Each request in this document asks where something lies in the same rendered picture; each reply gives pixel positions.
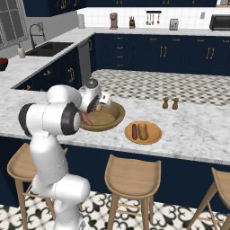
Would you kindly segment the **wooden bowl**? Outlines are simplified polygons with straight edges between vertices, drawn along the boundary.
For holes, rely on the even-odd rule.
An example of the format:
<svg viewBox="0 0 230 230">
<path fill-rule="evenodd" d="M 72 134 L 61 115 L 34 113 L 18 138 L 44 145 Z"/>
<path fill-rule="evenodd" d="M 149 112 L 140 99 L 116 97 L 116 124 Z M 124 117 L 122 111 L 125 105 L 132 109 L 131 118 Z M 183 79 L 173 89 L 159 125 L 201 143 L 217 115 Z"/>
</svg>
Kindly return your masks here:
<svg viewBox="0 0 230 230">
<path fill-rule="evenodd" d="M 84 130 L 99 132 L 116 127 L 125 117 L 125 109 L 116 102 L 111 102 L 109 106 L 103 106 L 100 111 L 92 111 L 87 114 L 87 118 L 92 125 L 81 123 Z"/>
</svg>

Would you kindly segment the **orange plate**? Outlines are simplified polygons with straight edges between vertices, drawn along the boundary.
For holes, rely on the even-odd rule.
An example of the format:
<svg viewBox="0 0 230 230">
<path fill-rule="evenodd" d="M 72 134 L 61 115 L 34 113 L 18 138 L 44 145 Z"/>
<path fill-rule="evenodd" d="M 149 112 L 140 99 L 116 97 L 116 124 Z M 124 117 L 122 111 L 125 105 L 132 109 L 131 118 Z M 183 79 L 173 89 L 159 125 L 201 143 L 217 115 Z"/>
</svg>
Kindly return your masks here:
<svg viewBox="0 0 230 230">
<path fill-rule="evenodd" d="M 139 136 L 137 137 L 137 139 L 133 139 L 132 138 L 132 124 L 135 123 L 136 125 L 140 124 L 140 125 L 145 125 L 147 124 L 147 131 L 148 131 L 148 139 L 147 140 L 141 140 L 139 138 Z M 130 124 L 128 124 L 125 128 L 125 135 L 126 138 L 129 139 L 130 141 L 136 143 L 136 144 L 140 144 L 140 145 L 150 145 L 153 144 L 155 142 L 157 142 L 161 137 L 162 137 L 162 130 L 155 125 L 152 122 L 149 121 L 134 121 L 131 122 Z"/>
</svg>

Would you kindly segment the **dark bowl of red fruit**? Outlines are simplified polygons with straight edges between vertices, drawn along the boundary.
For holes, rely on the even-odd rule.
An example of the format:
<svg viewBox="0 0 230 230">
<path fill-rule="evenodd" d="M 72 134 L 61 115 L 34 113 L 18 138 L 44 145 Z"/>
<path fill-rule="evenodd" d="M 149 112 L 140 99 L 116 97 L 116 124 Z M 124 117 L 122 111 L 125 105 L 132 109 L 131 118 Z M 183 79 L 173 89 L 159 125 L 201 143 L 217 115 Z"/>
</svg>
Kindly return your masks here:
<svg viewBox="0 0 230 230">
<path fill-rule="evenodd" d="M 8 65 L 8 59 L 6 57 L 0 57 L 0 71 L 5 71 Z"/>
</svg>

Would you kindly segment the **steel dishwasher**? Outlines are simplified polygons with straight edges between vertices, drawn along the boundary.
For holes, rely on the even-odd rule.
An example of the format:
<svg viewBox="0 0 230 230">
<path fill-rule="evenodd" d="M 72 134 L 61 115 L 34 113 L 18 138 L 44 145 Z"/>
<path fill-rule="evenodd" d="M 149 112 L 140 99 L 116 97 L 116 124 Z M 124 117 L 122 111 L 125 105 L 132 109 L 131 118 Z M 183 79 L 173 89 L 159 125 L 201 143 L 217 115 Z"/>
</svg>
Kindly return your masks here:
<svg viewBox="0 0 230 230">
<path fill-rule="evenodd" d="M 80 71 L 82 77 L 82 83 L 87 81 L 91 77 L 91 59 L 89 50 L 89 41 L 83 41 L 78 46 Z"/>
</svg>

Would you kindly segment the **navy cupboards under sink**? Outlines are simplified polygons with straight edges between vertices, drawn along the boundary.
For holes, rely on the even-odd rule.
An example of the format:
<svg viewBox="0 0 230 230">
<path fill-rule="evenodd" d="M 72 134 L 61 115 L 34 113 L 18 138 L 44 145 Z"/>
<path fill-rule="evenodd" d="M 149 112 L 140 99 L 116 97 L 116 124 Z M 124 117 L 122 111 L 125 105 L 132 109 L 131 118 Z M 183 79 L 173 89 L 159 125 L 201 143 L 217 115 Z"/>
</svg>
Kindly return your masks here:
<svg viewBox="0 0 230 230">
<path fill-rule="evenodd" d="M 17 90 L 46 92 L 56 84 L 67 84 L 79 89 L 82 85 L 78 48 L 67 52 L 49 66 L 17 87 Z"/>
</svg>

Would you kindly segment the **dark sink basin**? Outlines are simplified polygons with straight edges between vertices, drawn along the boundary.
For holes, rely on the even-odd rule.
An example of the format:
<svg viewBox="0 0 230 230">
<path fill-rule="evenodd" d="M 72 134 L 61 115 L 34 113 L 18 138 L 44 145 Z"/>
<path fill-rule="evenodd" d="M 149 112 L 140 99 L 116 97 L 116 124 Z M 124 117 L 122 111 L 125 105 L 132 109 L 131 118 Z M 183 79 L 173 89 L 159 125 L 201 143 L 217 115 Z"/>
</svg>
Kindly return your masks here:
<svg viewBox="0 0 230 230">
<path fill-rule="evenodd" d="M 72 45 L 72 42 L 47 42 L 25 53 L 26 56 L 53 57 L 63 49 Z"/>
</svg>

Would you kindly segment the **wooden bar stool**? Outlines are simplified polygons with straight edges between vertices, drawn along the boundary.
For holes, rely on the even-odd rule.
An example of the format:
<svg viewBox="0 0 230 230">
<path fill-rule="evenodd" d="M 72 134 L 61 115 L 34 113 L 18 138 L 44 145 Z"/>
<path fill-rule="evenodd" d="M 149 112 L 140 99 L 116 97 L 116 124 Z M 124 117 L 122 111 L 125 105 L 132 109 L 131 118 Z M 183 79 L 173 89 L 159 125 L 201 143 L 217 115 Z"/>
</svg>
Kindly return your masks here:
<svg viewBox="0 0 230 230">
<path fill-rule="evenodd" d="M 191 226 L 197 219 L 211 221 L 213 223 L 215 230 L 217 230 L 218 220 L 215 220 L 210 206 L 210 201 L 216 193 L 218 193 L 218 196 L 222 200 L 223 204 L 230 210 L 230 172 L 220 172 L 215 168 L 211 168 L 211 170 L 214 181 L 209 187 L 204 199 L 199 204 L 199 207 L 195 212 L 194 216 L 188 223 L 187 230 L 190 230 Z M 211 218 L 204 218 L 199 216 L 205 207 L 208 207 L 208 211 L 211 215 Z"/>
<path fill-rule="evenodd" d="M 80 230 L 79 203 L 84 200 L 85 183 L 68 173 L 60 144 L 23 144 L 10 159 L 7 172 L 15 181 L 23 230 L 27 230 L 25 196 L 46 200 L 55 220 L 54 230 Z"/>
<path fill-rule="evenodd" d="M 137 159 L 119 158 L 110 155 L 106 166 L 104 180 L 111 192 L 111 207 L 108 230 L 112 230 L 118 210 L 119 198 L 138 199 L 141 201 L 140 216 L 144 230 L 149 230 L 153 223 L 154 195 L 161 182 L 161 162 L 146 162 Z"/>
</svg>

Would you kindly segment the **white paper towel roll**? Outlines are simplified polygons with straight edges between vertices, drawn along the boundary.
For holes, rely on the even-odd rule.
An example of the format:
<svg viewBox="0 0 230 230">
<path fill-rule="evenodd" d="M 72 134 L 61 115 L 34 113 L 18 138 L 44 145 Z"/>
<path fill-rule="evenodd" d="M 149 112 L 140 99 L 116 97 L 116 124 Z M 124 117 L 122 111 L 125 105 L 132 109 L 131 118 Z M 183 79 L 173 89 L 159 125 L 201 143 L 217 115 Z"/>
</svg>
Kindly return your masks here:
<svg viewBox="0 0 230 230">
<path fill-rule="evenodd" d="M 78 16 L 78 28 L 79 29 L 85 29 L 84 15 L 82 13 L 80 13 L 77 16 Z"/>
</svg>

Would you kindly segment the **brown coffee machine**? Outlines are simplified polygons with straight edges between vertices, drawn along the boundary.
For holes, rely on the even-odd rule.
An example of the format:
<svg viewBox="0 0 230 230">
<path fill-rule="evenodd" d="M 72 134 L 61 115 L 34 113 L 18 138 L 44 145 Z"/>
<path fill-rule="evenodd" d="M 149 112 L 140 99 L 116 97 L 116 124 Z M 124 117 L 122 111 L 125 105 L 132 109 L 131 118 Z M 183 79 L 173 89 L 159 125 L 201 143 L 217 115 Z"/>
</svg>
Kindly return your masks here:
<svg viewBox="0 0 230 230">
<path fill-rule="evenodd" d="M 117 30 L 118 29 L 118 14 L 111 13 L 110 20 L 111 20 L 111 30 Z"/>
</svg>

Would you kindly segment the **navy lower cupboard run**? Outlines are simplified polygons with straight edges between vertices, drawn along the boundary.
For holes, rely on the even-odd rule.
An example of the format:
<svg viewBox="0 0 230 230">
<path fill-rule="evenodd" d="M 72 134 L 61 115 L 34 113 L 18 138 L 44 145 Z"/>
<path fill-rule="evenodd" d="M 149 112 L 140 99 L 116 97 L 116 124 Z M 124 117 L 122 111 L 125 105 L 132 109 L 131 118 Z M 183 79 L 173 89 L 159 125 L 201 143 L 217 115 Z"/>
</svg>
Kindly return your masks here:
<svg viewBox="0 0 230 230">
<path fill-rule="evenodd" d="M 230 76 L 230 37 L 96 33 L 92 69 Z"/>
</svg>

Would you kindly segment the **navy cupboard run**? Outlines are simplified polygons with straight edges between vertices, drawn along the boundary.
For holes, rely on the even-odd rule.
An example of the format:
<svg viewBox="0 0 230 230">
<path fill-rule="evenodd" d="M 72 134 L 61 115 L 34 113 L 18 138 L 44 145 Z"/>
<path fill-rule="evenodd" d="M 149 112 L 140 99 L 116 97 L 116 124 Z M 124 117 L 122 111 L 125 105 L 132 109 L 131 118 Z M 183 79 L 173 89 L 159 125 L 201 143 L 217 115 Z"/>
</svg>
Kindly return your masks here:
<svg viewBox="0 0 230 230">
<path fill-rule="evenodd" d="M 96 33 L 92 69 L 230 76 L 230 37 Z"/>
<path fill-rule="evenodd" d="M 51 17 L 85 7 L 215 7 L 217 0 L 23 0 L 28 17 Z"/>
</svg>

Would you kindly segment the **navy upper cupboard run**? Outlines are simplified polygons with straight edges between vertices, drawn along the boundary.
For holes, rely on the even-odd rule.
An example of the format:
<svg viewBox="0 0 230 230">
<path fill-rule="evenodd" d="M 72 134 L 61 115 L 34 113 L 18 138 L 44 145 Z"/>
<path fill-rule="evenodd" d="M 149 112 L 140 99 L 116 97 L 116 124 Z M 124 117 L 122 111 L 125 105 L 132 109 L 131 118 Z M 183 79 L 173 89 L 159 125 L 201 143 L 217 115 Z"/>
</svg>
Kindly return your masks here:
<svg viewBox="0 0 230 230">
<path fill-rule="evenodd" d="M 28 17 L 51 17 L 85 7 L 215 7 L 217 0 L 23 0 Z"/>
</svg>

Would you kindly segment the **navy island counter base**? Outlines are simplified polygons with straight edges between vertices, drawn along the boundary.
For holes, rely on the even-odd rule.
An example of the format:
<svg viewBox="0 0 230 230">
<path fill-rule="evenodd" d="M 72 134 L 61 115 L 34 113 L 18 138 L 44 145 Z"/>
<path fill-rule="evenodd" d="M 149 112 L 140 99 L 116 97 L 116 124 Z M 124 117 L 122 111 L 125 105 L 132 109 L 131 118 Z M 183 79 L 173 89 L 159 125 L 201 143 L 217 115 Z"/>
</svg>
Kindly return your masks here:
<svg viewBox="0 0 230 230">
<path fill-rule="evenodd" d="M 0 137 L 0 204 L 19 206 L 14 179 L 7 172 L 7 164 L 26 141 L 20 138 Z M 230 166 L 153 155 L 141 155 L 98 148 L 70 146 L 66 153 L 69 171 L 89 180 L 92 191 L 107 193 L 104 173 L 110 155 L 148 162 L 162 162 L 160 187 L 156 201 L 196 208 L 204 198 L 212 181 L 211 170 L 230 172 Z"/>
</svg>

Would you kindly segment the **silver toaster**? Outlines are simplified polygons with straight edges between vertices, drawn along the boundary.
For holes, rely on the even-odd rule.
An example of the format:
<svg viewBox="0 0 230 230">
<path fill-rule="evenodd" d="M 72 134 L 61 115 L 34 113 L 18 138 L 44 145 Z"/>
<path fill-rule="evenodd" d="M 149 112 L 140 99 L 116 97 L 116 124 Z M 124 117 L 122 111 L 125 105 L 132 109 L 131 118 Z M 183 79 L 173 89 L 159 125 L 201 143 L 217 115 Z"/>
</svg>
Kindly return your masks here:
<svg viewBox="0 0 230 230">
<path fill-rule="evenodd" d="M 177 31 L 179 27 L 179 20 L 178 19 L 171 19 L 169 24 L 170 31 Z"/>
</svg>

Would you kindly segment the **grey framed window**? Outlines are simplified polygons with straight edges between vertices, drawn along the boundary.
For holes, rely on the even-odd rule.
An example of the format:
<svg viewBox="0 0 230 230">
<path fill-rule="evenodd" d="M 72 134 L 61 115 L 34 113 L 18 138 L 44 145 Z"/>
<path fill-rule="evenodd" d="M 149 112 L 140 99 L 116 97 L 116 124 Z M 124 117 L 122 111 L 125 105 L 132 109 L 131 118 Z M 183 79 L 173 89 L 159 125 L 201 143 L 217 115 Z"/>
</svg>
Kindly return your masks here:
<svg viewBox="0 0 230 230">
<path fill-rule="evenodd" d="M 0 50 L 28 39 L 20 0 L 0 0 Z"/>
</svg>

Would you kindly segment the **black microwave oven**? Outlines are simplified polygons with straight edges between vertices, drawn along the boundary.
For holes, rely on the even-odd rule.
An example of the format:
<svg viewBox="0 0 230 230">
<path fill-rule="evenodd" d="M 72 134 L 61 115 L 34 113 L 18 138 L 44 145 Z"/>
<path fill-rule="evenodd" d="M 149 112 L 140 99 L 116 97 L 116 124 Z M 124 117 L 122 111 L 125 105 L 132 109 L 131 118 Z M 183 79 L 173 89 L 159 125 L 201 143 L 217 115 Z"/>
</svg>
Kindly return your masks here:
<svg viewBox="0 0 230 230">
<path fill-rule="evenodd" d="M 230 31 L 230 14 L 213 14 L 209 28 L 212 31 Z"/>
</svg>

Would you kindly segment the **rail with hanging utensils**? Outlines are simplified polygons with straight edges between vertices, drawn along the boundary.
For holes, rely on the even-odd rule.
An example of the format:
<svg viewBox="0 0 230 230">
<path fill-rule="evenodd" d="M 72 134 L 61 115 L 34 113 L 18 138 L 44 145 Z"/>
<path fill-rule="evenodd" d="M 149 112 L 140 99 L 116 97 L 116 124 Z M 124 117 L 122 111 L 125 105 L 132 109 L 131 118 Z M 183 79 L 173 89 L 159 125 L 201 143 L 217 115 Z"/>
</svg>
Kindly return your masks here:
<svg viewBox="0 0 230 230">
<path fill-rule="evenodd" d="M 147 11 L 146 12 L 146 25 L 159 25 L 161 11 Z"/>
</svg>

